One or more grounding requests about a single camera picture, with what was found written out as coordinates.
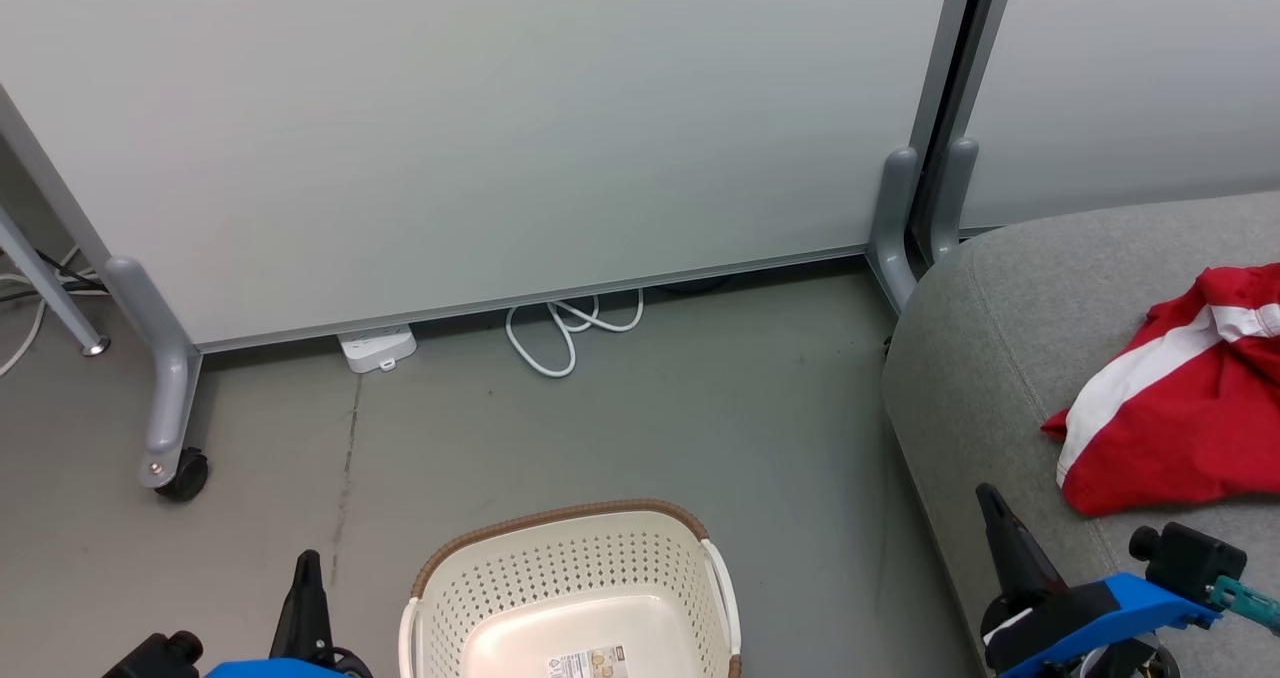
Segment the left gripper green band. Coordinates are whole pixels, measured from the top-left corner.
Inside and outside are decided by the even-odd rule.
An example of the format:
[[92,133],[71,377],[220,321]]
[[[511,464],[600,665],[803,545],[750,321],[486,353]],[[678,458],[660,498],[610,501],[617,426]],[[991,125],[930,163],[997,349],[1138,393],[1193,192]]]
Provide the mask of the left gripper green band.
[[270,658],[325,660],[329,669],[340,675],[372,678],[371,669],[355,652],[333,647],[321,558],[316,550],[305,550],[297,556]]

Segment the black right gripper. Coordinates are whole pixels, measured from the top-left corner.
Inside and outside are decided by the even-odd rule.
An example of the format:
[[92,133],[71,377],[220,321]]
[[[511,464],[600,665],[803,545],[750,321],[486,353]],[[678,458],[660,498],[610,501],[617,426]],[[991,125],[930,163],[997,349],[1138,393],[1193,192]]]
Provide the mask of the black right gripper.
[[997,487],[978,485],[975,498],[1000,585],[998,601],[1002,605],[1039,605],[992,633],[986,645],[988,668],[997,674],[1039,674],[1087,655],[1092,647],[1084,633],[1114,611],[1111,591],[1106,585],[1084,585],[1068,591],[1039,542]]

